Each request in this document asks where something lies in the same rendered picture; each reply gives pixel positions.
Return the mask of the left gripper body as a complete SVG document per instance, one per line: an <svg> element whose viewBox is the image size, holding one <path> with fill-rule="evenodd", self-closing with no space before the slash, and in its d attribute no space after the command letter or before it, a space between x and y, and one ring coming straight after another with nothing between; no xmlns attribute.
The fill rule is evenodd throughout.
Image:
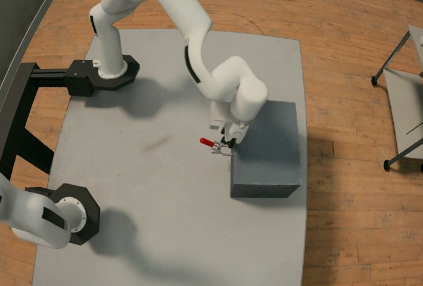
<svg viewBox="0 0 423 286"><path fill-rule="evenodd" d="M237 144L240 144L248 131L249 125L245 129L241 129L241 126L234 122L225 122L225 141L229 142L236 138Z"/></svg>

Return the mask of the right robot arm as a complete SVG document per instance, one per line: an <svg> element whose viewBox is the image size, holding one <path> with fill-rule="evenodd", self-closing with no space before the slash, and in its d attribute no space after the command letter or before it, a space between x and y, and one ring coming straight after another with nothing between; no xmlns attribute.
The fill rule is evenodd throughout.
<svg viewBox="0 0 423 286"><path fill-rule="evenodd" d="M20 239L61 249L69 243L71 232L83 229L86 219L86 210L76 198L55 204L44 195L16 188L0 173L0 221Z"/></svg>

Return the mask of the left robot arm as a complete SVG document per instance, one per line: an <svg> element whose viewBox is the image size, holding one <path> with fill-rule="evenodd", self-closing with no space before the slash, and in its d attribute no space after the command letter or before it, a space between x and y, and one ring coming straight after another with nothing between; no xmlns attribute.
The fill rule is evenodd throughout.
<svg viewBox="0 0 423 286"><path fill-rule="evenodd" d="M99 60L93 60L103 79L115 79L127 71L120 33L113 24L132 14L142 2L150 0L102 0L89 12ZM269 89L258 79L248 63L233 56L209 71L203 60L203 44L213 20L200 0L158 0L185 38L188 72L200 91L211 100L210 129L221 122L236 123L245 129L269 99ZM232 102L222 101L237 89ZM218 102L217 102L218 101Z"/></svg>

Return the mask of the dark grey rectangular case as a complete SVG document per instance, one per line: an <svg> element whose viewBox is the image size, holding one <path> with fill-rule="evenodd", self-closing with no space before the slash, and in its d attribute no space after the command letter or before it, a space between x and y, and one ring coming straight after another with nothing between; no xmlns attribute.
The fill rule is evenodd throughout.
<svg viewBox="0 0 423 286"><path fill-rule="evenodd" d="M301 185L295 102L268 100L231 154L220 150L228 144L205 138L200 143L212 154L231 156L230 197L288 198Z"/></svg>

